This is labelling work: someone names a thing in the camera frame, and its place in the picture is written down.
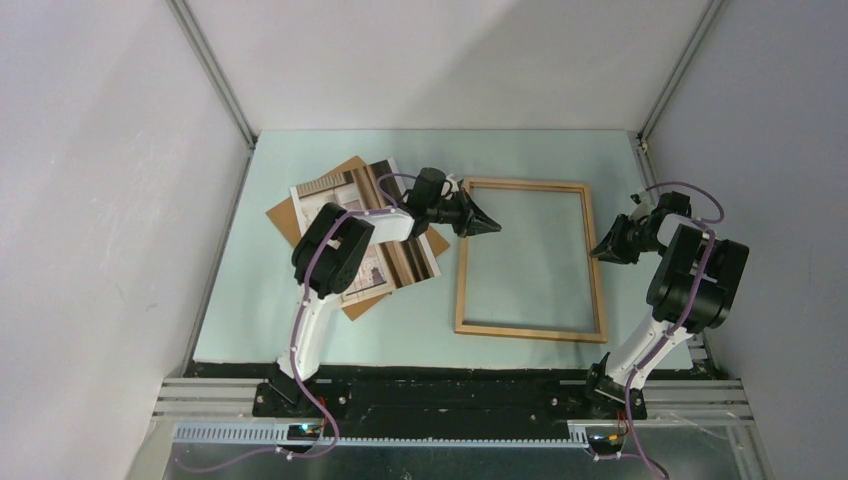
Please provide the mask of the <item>light wooden picture frame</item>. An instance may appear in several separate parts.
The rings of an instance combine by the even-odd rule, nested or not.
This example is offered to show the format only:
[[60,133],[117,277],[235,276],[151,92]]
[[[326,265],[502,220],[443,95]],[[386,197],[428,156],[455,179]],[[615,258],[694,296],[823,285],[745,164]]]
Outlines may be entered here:
[[458,242],[455,332],[606,343],[589,185],[467,177],[464,186],[502,228]]

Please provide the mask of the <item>photo print of window plant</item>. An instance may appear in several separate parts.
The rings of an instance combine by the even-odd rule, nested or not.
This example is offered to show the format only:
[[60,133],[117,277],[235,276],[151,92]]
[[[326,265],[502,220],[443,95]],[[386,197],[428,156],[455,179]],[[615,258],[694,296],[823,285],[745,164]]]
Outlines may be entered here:
[[441,274],[436,248],[447,243],[432,228],[411,239],[380,242],[376,227],[350,217],[319,247],[345,212],[386,209],[393,200],[401,206],[405,186],[398,173],[392,158],[370,164],[356,158],[351,166],[290,188],[295,278],[320,294],[339,294],[352,319],[396,290]]

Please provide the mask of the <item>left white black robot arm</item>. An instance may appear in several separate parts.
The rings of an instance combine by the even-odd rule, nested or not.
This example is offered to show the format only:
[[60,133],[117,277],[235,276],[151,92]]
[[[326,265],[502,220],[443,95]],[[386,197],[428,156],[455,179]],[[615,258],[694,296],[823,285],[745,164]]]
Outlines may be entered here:
[[277,402],[292,416],[320,403],[307,380],[319,369],[329,317],[347,298],[370,299],[400,286],[393,276],[399,264],[382,252],[384,245],[416,243],[433,224],[450,226],[459,238],[502,229],[454,176],[424,167],[406,187],[408,177],[365,166],[291,191],[300,228],[291,265],[300,298],[277,360],[289,379]]

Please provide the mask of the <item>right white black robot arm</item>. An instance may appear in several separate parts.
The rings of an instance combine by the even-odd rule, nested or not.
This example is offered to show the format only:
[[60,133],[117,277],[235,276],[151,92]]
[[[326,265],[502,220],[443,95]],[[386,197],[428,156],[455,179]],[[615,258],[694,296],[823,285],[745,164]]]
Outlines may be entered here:
[[642,191],[631,198],[634,211],[618,215],[590,255],[619,265],[635,264],[644,253],[661,260],[647,288],[646,317],[589,369],[581,402],[596,418],[634,406],[650,373],[676,346],[723,324],[750,254],[748,246],[718,239],[710,222],[693,217],[684,193],[651,201]]

